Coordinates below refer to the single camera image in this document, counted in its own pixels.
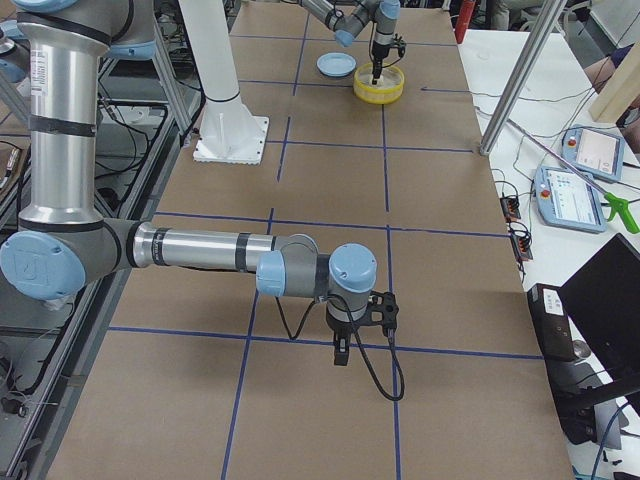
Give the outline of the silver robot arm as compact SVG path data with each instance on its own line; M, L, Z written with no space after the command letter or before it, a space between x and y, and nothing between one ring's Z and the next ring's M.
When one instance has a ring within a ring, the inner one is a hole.
M334 361L381 306L377 262L360 244L330 254L305 235L176 230L103 217L94 205L98 72L109 54L151 58L149 1L20 1L30 46L31 200L1 248L6 280L53 301L113 272L150 265L250 273L259 293L325 303Z
M335 40L343 47L349 47L369 23L373 24L370 46L373 85L378 84L385 68L384 61L392 49L398 52L399 58L405 54L406 43L396 33L401 12L398 0L360 1L349 15L329 1L301 0L297 4L332 31Z

